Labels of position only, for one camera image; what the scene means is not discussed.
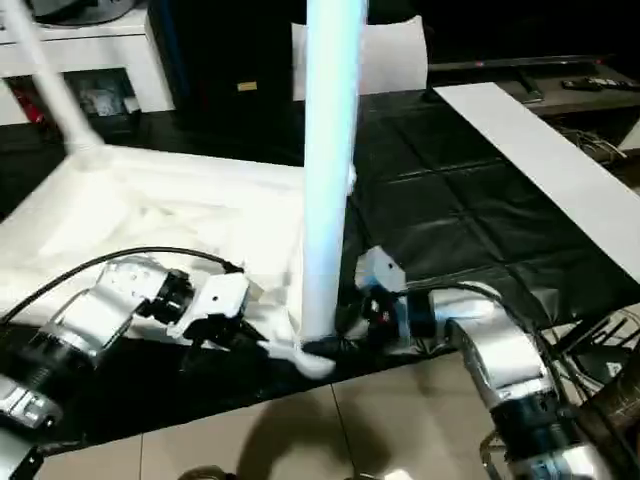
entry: tile floor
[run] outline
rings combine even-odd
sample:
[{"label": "tile floor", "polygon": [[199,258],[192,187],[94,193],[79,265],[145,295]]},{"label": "tile floor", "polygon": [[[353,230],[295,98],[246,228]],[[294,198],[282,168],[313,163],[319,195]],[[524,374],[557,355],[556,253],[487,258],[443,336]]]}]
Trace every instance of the tile floor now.
[{"label": "tile floor", "polygon": [[415,480],[486,478],[492,429],[452,354],[50,458],[40,480],[177,480],[217,464],[246,480],[343,480],[404,469]]}]

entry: white fabric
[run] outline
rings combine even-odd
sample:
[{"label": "white fabric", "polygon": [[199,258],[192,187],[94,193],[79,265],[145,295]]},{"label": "white fabric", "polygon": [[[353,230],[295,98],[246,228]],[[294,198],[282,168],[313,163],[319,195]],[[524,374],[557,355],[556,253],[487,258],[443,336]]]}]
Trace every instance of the white fabric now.
[{"label": "white fabric", "polygon": [[[294,100],[306,97],[307,27],[292,25]],[[360,95],[424,90],[427,47],[421,17],[391,25],[366,25],[360,42]]]},{"label": "white fabric", "polygon": [[[158,245],[244,265],[252,315],[286,323],[291,313],[298,324],[301,302],[289,291],[301,283],[294,277],[302,274],[302,198],[301,168],[112,146],[68,157],[0,224],[0,312],[90,258]],[[156,257],[172,268],[211,269],[189,257]],[[20,320],[42,323],[98,272],[64,284]],[[155,322],[136,326],[158,337]],[[290,336],[290,325],[273,328]]]}]

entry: white pole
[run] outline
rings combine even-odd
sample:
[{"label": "white pole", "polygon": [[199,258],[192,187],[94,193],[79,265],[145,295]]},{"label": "white pole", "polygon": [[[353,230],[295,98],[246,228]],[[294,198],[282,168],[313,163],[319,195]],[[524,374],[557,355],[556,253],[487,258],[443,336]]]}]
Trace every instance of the white pole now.
[{"label": "white pole", "polygon": [[302,340],[334,332],[367,0],[307,1]]},{"label": "white pole", "polygon": [[21,44],[26,61],[34,67],[33,80],[64,135],[67,149],[71,153],[102,145],[102,139],[89,126],[62,75],[49,63],[24,0],[4,0],[4,6],[7,26],[16,43]]}]

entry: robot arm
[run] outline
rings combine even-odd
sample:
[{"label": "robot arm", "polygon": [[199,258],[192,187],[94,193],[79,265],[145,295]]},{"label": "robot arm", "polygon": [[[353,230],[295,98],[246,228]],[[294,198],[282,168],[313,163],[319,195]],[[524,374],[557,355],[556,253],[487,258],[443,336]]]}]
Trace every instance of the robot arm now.
[{"label": "robot arm", "polygon": [[532,338],[504,308],[462,289],[430,294],[435,342],[458,348],[516,478],[612,478],[561,405]]},{"label": "robot arm", "polygon": [[195,289],[189,276],[148,257],[109,262],[96,284],[74,296],[27,345],[0,361],[0,478],[33,478],[42,464],[35,439],[62,419],[66,404],[95,374],[135,315],[153,317],[173,338],[227,347],[240,330],[249,282],[212,275]]},{"label": "robot arm", "polygon": [[[494,301],[497,292],[469,283],[434,289],[428,302],[422,295],[401,294],[406,292],[404,272],[379,247],[358,262],[356,285],[367,305],[367,348],[380,346],[370,340],[380,331],[393,331],[395,338],[387,336],[386,343],[393,349],[404,346],[405,336],[422,338],[432,350],[462,352],[515,478],[613,478],[559,400],[534,340]],[[390,329],[389,323],[397,327]]]}]

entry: black plastic sheet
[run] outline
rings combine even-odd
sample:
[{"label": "black plastic sheet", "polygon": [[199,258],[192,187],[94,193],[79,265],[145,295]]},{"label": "black plastic sheet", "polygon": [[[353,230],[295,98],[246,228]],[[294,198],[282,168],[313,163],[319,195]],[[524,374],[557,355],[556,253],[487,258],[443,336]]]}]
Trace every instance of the black plastic sheet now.
[{"label": "black plastic sheet", "polygon": [[[112,143],[157,150],[302,165],[300,105],[282,111],[185,117],[145,114],[133,135]],[[3,216],[63,158],[25,127],[0,129]],[[418,93],[365,97],[347,211],[341,286],[352,288],[366,229],[406,269],[412,285],[480,281],[539,328],[597,318],[640,301],[640,287],[465,120]],[[6,329],[2,342],[32,330]],[[286,362],[205,353],[181,375],[182,347],[122,340],[75,402],[49,451],[81,448],[316,387]],[[341,365],[322,383],[415,361],[369,358]]]}]

